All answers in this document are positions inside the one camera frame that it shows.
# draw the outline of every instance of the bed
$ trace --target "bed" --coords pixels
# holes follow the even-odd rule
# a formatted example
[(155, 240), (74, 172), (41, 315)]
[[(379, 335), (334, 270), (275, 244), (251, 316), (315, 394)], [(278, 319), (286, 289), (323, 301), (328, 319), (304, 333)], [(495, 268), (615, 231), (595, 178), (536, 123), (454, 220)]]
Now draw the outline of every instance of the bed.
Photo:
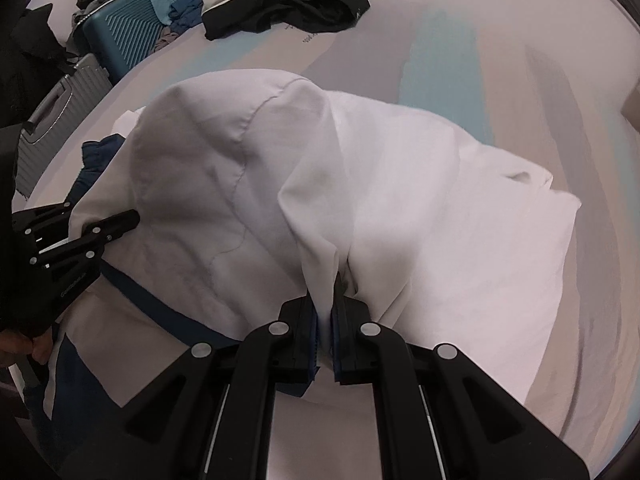
[[(487, 0), (476, 8), (473, 0), (433, 1), (370, 0), (358, 25), (339, 34), (279, 25), (210, 42), (202, 25), (191, 29), (103, 99), (56, 155), (28, 206), (64, 199), (81, 168), (83, 141), (107, 136), (125, 111), (205, 72), (287, 70), (323, 89), (442, 115), (481, 142), (547, 168), (555, 189), (582, 201), (558, 317), (526, 406), (595, 477), (640, 420), (640, 138), (618, 112), (635, 84), (638, 67), (629, 70), (627, 54), (638, 52), (640, 39), (610, 0), (589, 0), (607, 18), (597, 36), (626, 35), (624, 41), (587, 44), (573, 57), (546, 38), (583, 25), (561, 30), (566, 8), (553, 18), (550, 4), (537, 0), (526, 27), (507, 13), (486, 19), (493, 5)], [(579, 42), (591, 31), (576, 34)], [(586, 59), (598, 53), (606, 54), (603, 63)]]

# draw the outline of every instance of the bed sheet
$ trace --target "bed sheet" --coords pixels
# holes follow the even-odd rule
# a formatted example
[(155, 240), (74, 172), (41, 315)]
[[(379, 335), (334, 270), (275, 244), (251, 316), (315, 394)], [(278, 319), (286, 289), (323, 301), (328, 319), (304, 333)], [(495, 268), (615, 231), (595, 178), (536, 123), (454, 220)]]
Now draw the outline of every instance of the bed sheet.
[(64, 199), (80, 144), (172, 83), (225, 68), (299, 73), (323, 89), (424, 108), (547, 168), (582, 201), (558, 318), (526, 406), (595, 475), (640, 418), (640, 143), (604, 97), (545, 54), (446, 10), (370, 0), (339, 34), (287, 25), (209, 42), (196, 27), (135, 67), (74, 132), (29, 206)]

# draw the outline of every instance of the gray suitcase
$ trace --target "gray suitcase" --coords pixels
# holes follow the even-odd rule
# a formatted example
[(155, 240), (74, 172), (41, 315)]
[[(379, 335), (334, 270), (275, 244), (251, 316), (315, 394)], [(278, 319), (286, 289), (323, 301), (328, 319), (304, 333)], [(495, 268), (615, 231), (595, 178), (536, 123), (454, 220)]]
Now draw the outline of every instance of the gray suitcase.
[(84, 56), (76, 72), (65, 75), (29, 118), (18, 142), (17, 191), (28, 198), (62, 145), (111, 90), (109, 74), (93, 54)]

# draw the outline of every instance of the person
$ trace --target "person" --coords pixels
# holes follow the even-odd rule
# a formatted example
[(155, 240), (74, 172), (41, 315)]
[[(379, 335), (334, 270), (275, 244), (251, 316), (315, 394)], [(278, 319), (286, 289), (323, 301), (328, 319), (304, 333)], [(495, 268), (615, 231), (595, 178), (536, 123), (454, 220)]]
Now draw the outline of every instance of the person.
[(18, 355), (30, 355), (34, 361), (44, 365), (51, 356), (53, 338), (51, 329), (33, 339), (16, 330), (5, 329), (0, 332), (0, 367), (9, 367), (15, 363)]

